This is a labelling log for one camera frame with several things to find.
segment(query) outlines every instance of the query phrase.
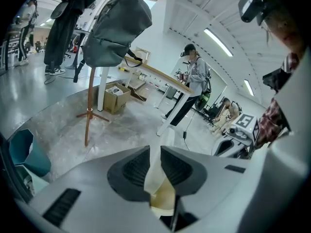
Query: wooden desk top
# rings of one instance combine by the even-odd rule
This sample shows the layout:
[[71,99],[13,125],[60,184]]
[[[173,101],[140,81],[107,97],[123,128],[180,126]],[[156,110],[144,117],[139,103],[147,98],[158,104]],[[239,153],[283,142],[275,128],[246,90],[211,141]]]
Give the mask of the wooden desk top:
[[[136,64],[139,64],[139,63],[140,63],[140,61],[135,60],[135,59],[133,59],[133,58],[131,58],[131,57],[125,56],[125,59],[126,59],[127,61],[131,61],[131,62],[134,62],[134,63],[136,63]],[[151,71],[151,72],[154,72],[154,73],[156,73],[156,74],[162,76],[163,78],[165,78],[165,79],[171,81],[171,82],[174,83],[176,86],[179,86],[180,88],[183,88],[183,89],[189,91],[190,93],[193,93],[193,91],[192,91],[189,87],[185,86],[184,84],[182,84],[181,82],[179,82],[179,81],[177,81],[176,79],[172,78],[171,76],[169,76],[169,75],[167,75],[167,74],[165,74],[165,73],[163,73],[163,72],[161,72],[161,71],[159,71],[159,70],[157,70],[157,69],[155,69],[155,68],[153,68],[153,67],[151,67],[151,66],[149,66],[149,65],[147,65],[147,64],[142,63],[142,64],[141,64],[140,66],[138,66],[137,68],[139,68],[139,67],[144,67],[144,69],[146,69],[147,71],[149,70],[149,71]]]

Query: plaid fabric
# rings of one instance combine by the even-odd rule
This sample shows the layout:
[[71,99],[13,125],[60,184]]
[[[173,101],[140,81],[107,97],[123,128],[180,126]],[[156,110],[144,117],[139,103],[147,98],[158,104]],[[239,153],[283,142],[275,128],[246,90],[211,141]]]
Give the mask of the plaid fabric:
[[[285,58],[281,69],[285,72],[293,72],[299,64],[297,55],[290,53]],[[271,105],[258,121],[259,135],[255,145],[256,149],[261,148],[265,143],[273,142],[283,130],[281,111],[276,100],[272,98]]]

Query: white desk leg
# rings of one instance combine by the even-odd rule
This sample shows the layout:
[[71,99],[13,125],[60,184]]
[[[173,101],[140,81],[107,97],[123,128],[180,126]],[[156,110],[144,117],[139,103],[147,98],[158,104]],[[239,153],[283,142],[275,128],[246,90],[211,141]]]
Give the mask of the white desk leg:
[[166,97],[166,95],[167,95],[167,93],[168,93],[170,87],[171,87],[171,86],[169,85],[169,87],[167,87],[166,91],[164,92],[163,97],[161,98],[160,102],[159,102],[159,103],[157,104],[157,106],[156,106],[157,109],[159,108],[159,106],[160,106],[160,104],[162,103],[163,99]]
[[97,110],[102,111],[104,105],[104,95],[106,90],[106,81],[108,77],[109,67],[103,67],[101,84],[99,85],[98,91],[98,102],[97,102]]
[[130,81],[131,81],[132,75],[133,75],[133,69],[130,68],[130,76],[128,77],[128,80],[127,80],[126,83],[125,83],[125,87],[126,87],[126,88],[128,87],[128,84],[129,84]]
[[175,106],[173,111],[171,112],[170,116],[165,120],[165,123],[162,124],[158,132],[156,133],[158,136],[161,136],[165,129],[169,126],[171,121],[174,119],[174,117],[177,115],[178,111],[180,111],[181,107],[185,104],[187,99],[189,98],[189,94],[184,94],[181,98],[181,100],[178,102],[178,104]]

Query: person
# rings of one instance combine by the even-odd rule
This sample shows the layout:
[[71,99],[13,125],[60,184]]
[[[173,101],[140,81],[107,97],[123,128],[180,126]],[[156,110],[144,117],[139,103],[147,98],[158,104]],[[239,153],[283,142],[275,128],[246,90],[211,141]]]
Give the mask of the person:
[[[188,44],[184,48],[184,52],[181,56],[186,56],[190,61],[189,65],[189,75],[179,75],[179,79],[186,82],[186,86],[194,91],[187,99],[185,104],[181,107],[177,115],[171,121],[171,125],[177,126],[177,124],[184,118],[188,111],[195,104],[202,92],[207,90],[207,79],[209,74],[210,66],[200,57],[195,46],[193,44]],[[183,93],[181,93],[174,105],[174,107],[167,113],[162,114],[162,122],[169,117],[177,103],[181,100]]]
[[[284,5],[276,0],[265,1],[269,1],[269,6],[266,6],[266,11],[257,15],[258,25],[267,31],[267,41],[269,34],[272,34],[290,50],[280,68],[292,73],[304,55],[306,43]],[[265,143],[274,142],[286,124],[280,106],[275,98],[272,98],[270,106],[259,119],[259,135],[255,149],[260,149]]]
[[33,16],[34,14],[36,14],[36,10],[37,10],[37,0],[29,0],[27,2],[27,7],[23,10],[22,15],[20,17],[19,27],[21,27],[21,30],[18,40],[19,55],[18,55],[18,63],[15,66],[24,66],[27,65],[29,62],[26,55],[24,42],[29,32],[29,29],[32,26]]
[[63,14],[56,18],[50,30],[48,41],[45,46],[44,63],[45,74],[59,75],[65,72],[60,66],[76,27],[77,20],[84,10],[95,0],[62,0],[69,2]]
[[224,98],[223,104],[224,107],[222,111],[219,113],[218,117],[214,119],[214,122],[217,123],[220,121],[220,117],[225,112],[225,110],[229,111],[230,117],[226,117],[227,120],[223,126],[212,130],[212,133],[214,134],[217,134],[218,132],[222,132],[223,130],[227,129],[232,124],[232,122],[240,115],[239,106],[237,105],[236,102],[230,102],[228,98]]

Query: black pants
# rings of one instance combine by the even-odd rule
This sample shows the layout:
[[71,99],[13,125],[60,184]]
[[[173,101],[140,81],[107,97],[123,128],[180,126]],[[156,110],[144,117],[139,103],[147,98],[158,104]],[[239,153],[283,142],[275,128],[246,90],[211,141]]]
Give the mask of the black pants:
[[68,49],[74,27],[79,18],[79,11],[67,9],[61,17],[57,18],[51,28],[48,41],[45,46],[44,63],[60,66]]
[[20,36],[18,40],[18,49],[19,49],[18,61],[21,61],[22,59],[27,59],[24,41],[26,39],[28,31],[29,31],[29,25],[22,28],[20,31]]
[[[169,115],[172,113],[173,109],[176,107],[177,103],[181,100],[181,97],[184,94],[181,93],[174,105],[174,107],[165,115],[166,118],[169,117]],[[196,97],[190,97],[187,99],[187,101],[184,103],[184,105],[181,107],[181,109],[178,111],[177,115],[174,117],[174,119],[171,121],[171,124],[173,126],[177,126],[177,124],[185,117],[185,115],[188,113],[188,111],[192,108],[192,106],[194,105],[194,103],[197,101],[199,96]]]

